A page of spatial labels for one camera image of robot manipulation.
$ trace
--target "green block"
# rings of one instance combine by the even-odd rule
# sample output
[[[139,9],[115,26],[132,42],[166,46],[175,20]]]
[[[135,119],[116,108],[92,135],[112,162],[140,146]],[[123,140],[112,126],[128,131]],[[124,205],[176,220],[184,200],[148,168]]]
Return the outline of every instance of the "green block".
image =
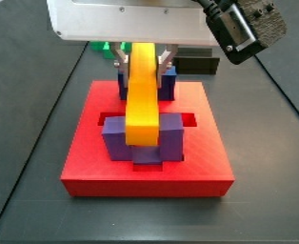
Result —
[[[91,47],[95,51],[102,51],[104,48],[106,42],[91,42]]]
[[[107,59],[115,59],[115,54],[111,52],[111,46],[108,42],[106,43],[103,48],[103,56]]]
[[[132,43],[130,42],[124,43],[124,52],[132,52]]]

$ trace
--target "toy blocks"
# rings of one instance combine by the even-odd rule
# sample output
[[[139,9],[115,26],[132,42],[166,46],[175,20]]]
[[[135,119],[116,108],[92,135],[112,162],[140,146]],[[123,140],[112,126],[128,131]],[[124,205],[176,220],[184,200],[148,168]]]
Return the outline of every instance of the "toy blocks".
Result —
[[[162,164],[159,147],[132,147],[132,159],[135,164],[155,165]]]
[[[160,114],[159,146],[127,146],[124,116],[104,119],[103,139],[112,161],[155,165],[183,160],[183,120],[180,113]]]
[[[172,67],[162,78],[162,88],[158,89],[159,101],[175,100],[175,85],[176,85],[176,67]],[[123,73],[119,72],[119,86],[120,86],[120,98],[127,99],[128,88],[123,84]]]
[[[160,158],[162,161],[183,160],[183,121],[180,113],[160,114]]]
[[[156,57],[152,43],[132,47],[126,107],[126,144],[158,146],[159,107]]]
[[[61,175],[72,196],[203,197],[227,193],[234,174],[203,84],[176,83],[176,100],[159,102],[159,110],[182,114],[183,161],[160,165],[112,161],[103,124],[107,118],[124,116],[126,102],[118,82],[94,82]]]
[[[104,121],[103,138],[114,161],[131,161],[132,150],[126,145],[124,117],[108,117]]]

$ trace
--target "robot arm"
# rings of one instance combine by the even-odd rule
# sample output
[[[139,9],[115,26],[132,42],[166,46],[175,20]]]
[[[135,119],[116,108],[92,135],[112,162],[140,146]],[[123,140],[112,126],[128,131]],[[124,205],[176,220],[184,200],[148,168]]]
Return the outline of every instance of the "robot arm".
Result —
[[[176,45],[215,46],[218,41],[240,64],[286,35],[272,0],[47,1],[53,29],[67,40],[172,45],[162,55],[162,72]]]

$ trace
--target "gray table surface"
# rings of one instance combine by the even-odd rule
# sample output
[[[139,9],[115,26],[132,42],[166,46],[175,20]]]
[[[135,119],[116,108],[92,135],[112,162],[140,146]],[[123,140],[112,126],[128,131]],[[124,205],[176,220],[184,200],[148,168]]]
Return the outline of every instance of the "gray table surface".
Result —
[[[72,198],[59,180],[94,80],[116,79],[90,48],[68,81],[0,220],[16,241],[299,242],[299,115],[254,58],[222,55],[204,83],[236,182],[223,198]]]

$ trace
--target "cable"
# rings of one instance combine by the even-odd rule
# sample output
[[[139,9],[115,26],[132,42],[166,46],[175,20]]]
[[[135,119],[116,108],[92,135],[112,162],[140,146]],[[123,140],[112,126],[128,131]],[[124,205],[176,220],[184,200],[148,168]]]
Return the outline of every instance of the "cable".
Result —
[[[211,20],[215,20],[223,13],[214,0],[192,0],[204,7],[204,13]]]

